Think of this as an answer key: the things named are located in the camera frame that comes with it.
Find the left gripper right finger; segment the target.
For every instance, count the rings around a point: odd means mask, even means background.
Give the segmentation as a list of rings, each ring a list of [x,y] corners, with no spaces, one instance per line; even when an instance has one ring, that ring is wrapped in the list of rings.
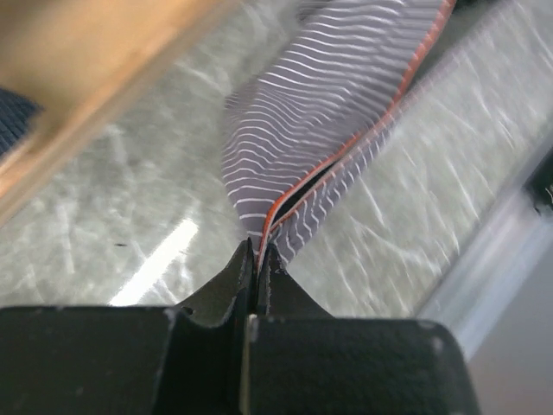
[[[330,316],[274,246],[248,327],[250,414],[477,414],[455,338],[437,322]]]

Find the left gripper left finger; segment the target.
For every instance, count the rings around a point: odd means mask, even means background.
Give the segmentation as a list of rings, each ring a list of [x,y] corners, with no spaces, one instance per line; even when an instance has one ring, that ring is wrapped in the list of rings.
[[[1,311],[4,414],[235,414],[251,245],[172,306]]]

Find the grey striped boxer underwear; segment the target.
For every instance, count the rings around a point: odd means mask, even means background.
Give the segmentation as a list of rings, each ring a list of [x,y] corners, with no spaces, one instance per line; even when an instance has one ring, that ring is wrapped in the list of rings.
[[[296,36],[226,100],[222,179],[257,261],[290,261],[378,154],[451,1],[303,1]]]

